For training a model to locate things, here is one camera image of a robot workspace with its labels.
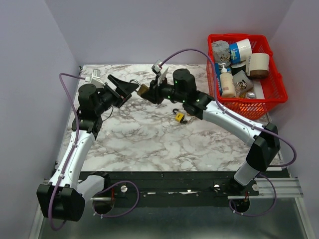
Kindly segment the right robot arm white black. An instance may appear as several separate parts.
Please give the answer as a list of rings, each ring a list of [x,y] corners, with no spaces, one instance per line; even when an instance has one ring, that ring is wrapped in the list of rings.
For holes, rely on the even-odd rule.
[[[197,90],[195,77],[187,69],[177,69],[172,74],[173,84],[156,76],[149,86],[141,86],[138,95],[153,104],[167,99],[181,103],[185,111],[198,119],[214,123],[241,139],[250,147],[246,161],[229,183],[230,191],[241,195],[248,183],[260,172],[266,171],[280,150],[277,127],[262,125],[220,106],[212,96]]]

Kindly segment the large brass padlock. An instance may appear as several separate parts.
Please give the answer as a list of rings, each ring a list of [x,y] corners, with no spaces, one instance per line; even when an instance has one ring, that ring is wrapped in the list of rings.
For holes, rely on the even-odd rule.
[[[139,95],[140,97],[142,97],[142,95],[143,95],[144,93],[146,93],[146,92],[149,91],[149,87],[148,87],[147,85],[142,84],[142,83],[140,83],[140,82],[137,81],[137,80],[132,79],[132,80],[130,80],[130,83],[135,83],[135,84],[138,84],[138,85],[139,85],[139,89],[138,89],[138,90],[135,90],[135,91],[136,91],[137,95]]]

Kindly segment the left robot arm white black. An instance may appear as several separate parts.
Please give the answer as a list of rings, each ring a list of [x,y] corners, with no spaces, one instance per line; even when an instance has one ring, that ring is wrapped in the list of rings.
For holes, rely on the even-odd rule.
[[[108,80],[115,89],[93,81],[78,89],[79,108],[73,108],[75,118],[67,150],[49,182],[39,185],[36,192],[43,216],[49,220],[77,222],[93,196],[110,193],[105,174],[92,173],[79,181],[85,158],[103,124],[102,114],[110,108],[120,108],[138,88],[138,84],[113,75],[108,75]]]

